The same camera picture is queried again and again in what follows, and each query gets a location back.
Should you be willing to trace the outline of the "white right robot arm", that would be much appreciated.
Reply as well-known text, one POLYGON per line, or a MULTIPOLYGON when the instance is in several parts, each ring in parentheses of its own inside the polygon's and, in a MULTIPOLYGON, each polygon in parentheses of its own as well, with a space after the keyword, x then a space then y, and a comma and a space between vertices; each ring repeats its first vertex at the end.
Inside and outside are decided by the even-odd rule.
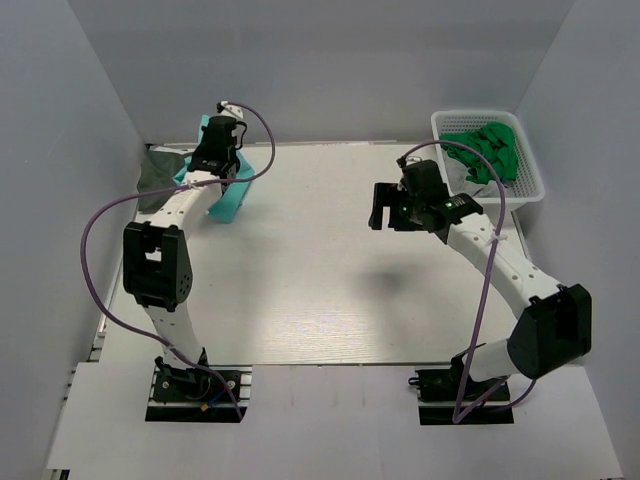
POLYGON ((591 351, 590 293, 580 284, 563 285, 501 239, 470 196, 426 204, 394 183, 377 183, 369 225, 437 235, 489 278, 511 309, 516 324, 508 338, 463 355, 471 381, 513 374, 537 380, 591 351))

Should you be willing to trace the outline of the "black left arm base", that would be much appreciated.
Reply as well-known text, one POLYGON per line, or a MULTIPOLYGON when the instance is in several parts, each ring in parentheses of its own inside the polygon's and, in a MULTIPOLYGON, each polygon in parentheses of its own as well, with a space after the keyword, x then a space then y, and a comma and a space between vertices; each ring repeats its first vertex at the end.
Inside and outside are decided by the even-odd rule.
POLYGON ((227 392, 233 393, 242 414, 249 406, 252 368, 222 367, 215 376, 198 373, 191 380, 180 379, 168 368, 154 368, 145 420, 178 423, 239 423, 241 421, 227 392))

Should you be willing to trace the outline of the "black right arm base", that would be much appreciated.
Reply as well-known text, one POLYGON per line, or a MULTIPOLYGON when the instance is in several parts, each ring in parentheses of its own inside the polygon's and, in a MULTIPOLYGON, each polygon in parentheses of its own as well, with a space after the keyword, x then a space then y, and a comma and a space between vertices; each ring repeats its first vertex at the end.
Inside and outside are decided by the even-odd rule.
MULTIPOLYGON (((444 368, 420 369, 408 379, 418 399, 421 426, 455 426, 454 407, 458 386, 453 383, 450 371, 444 368)), ((503 383, 479 406, 466 415, 462 425, 510 425, 514 423, 509 387, 503 383)))

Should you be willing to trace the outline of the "teal t-shirt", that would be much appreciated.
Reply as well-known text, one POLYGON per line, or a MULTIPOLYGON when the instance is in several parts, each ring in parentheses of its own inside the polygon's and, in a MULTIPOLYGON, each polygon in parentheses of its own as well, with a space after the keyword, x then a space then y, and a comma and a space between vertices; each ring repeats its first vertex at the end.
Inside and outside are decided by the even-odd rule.
MULTIPOLYGON (((203 129, 208 125, 209 115, 202 115, 200 120, 200 131, 198 133, 198 143, 201 142, 204 132, 203 129)), ((237 178, 248 178, 256 172, 251 164, 246 160, 241 152, 237 153, 240 161, 240 167, 237 172, 237 178)), ((183 167, 173 177, 176 185, 179 185, 187 173, 187 167, 191 162, 191 154, 189 154, 184 162, 183 167)), ((242 206, 244 198, 249 190, 250 183, 232 183, 220 199, 218 199, 208 209, 208 215, 219 223, 230 224, 233 222, 237 211, 242 206)))

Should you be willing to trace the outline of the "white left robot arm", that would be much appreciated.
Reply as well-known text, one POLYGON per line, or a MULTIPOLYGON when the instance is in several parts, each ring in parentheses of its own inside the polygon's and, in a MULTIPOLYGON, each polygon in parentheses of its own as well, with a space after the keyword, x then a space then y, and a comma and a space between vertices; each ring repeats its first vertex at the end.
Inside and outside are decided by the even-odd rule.
POLYGON ((193 186, 173 193, 150 219, 131 222, 124 231, 124 289, 168 343, 163 361, 172 368, 207 364, 186 305, 194 283, 187 240, 227 188, 201 183, 236 177, 240 166, 236 145, 234 133, 203 134, 184 177, 193 186))

